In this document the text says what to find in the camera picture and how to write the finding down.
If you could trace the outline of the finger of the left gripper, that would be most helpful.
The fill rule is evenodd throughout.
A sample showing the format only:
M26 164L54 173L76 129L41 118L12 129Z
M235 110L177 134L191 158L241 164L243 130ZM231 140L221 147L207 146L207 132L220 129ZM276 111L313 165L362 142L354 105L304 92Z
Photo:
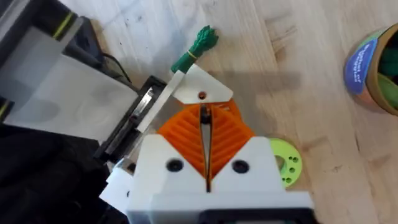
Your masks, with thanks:
M183 75L173 97L184 105L215 104L241 119L233 91L196 64Z

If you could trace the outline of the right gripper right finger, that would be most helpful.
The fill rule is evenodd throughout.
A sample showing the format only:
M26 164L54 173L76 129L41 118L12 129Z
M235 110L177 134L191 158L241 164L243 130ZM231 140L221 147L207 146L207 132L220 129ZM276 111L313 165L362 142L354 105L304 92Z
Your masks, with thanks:
M218 107L211 107L211 118L211 191L283 192L270 140Z

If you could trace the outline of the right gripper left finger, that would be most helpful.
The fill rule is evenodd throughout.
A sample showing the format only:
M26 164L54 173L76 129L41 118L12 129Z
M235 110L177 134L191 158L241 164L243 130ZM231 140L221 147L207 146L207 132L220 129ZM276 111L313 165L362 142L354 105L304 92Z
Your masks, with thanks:
M132 198L206 195L200 107L171 117L141 144L132 181Z

